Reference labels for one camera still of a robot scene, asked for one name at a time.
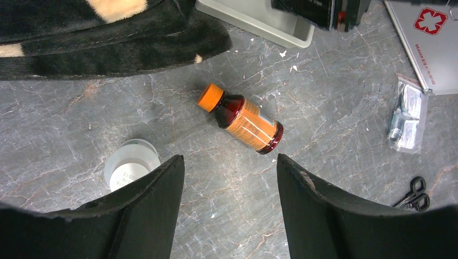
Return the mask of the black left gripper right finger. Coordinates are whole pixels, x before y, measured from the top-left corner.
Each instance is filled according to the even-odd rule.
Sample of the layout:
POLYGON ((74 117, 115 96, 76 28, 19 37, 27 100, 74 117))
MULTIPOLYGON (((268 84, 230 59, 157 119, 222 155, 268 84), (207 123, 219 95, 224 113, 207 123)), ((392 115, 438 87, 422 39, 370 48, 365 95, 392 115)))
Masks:
POLYGON ((457 206, 413 212, 353 195, 285 154, 277 182, 291 258, 457 258, 457 206))

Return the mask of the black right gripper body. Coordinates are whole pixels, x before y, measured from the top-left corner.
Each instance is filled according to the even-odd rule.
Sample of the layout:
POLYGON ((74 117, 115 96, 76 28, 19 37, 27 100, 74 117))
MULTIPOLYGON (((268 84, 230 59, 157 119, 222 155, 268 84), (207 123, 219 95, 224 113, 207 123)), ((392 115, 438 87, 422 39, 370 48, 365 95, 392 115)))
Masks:
POLYGON ((274 9, 300 16, 324 30, 347 32, 361 23, 371 0, 272 0, 274 9))

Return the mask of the grey plastic divider tray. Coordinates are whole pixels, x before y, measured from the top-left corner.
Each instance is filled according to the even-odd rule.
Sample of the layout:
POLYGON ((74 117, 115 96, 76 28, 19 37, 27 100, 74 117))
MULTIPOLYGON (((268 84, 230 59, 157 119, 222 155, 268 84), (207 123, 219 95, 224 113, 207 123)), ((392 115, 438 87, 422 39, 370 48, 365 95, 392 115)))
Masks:
POLYGON ((269 0, 196 0, 197 10, 286 48, 310 46, 314 26, 271 7, 269 0))

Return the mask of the white plastic bottle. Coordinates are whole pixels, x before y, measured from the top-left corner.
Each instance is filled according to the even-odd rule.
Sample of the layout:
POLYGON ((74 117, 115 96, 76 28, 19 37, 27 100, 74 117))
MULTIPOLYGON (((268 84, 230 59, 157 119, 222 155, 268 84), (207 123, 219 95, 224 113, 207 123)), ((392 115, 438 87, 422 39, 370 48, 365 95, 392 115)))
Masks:
POLYGON ((114 192, 154 171, 161 165, 154 146, 143 139, 122 143, 108 158, 104 178, 114 192))

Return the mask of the clear bag of wipes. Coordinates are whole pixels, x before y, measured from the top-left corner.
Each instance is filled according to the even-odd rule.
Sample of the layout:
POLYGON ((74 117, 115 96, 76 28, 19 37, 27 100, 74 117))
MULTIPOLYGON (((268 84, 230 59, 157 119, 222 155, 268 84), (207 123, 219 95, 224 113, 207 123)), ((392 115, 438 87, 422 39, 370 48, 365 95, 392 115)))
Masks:
POLYGON ((425 132, 428 96, 417 80, 397 74, 397 100, 388 145, 397 152, 420 154, 425 132))

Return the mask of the black handled scissors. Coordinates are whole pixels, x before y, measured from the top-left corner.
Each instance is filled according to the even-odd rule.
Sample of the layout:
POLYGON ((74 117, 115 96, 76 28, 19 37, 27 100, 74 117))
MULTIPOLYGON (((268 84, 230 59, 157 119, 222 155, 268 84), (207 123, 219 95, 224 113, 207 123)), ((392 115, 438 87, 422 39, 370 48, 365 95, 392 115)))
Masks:
POLYGON ((426 193, 426 181, 421 176, 416 176, 410 182, 410 191, 400 201, 392 205, 394 208, 415 209, 424 212, 430 207, 430 197, 426 193))

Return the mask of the amber pill bottle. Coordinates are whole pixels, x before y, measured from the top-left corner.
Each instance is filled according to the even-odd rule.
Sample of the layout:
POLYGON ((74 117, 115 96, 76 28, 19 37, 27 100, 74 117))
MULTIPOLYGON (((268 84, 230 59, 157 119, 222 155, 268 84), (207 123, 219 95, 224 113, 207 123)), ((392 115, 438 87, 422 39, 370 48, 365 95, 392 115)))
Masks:
POLYGON ((209 84, 197 101, 215 117, 218 126, 259 154, 273 151, 284 133, 284 126, 264 115, 261 109, 239 94, 228 94, 209 84))

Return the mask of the silver metal case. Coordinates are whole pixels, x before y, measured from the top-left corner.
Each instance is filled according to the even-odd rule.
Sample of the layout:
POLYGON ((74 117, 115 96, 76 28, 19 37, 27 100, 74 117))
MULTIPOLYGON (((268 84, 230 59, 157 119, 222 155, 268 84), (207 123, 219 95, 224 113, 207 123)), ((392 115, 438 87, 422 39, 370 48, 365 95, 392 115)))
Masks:
POLYGON ((427 93, 457 93, 457 1, 385 1, 427 93))

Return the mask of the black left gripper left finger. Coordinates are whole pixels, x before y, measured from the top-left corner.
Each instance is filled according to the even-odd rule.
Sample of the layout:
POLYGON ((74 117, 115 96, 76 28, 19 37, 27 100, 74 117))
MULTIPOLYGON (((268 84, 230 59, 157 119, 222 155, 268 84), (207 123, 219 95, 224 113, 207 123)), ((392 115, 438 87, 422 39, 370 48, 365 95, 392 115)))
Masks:
POLYGON ((175 155, 74 210, 1 204, 1 258, 169 258, 184 175, 184 158, 175 155))

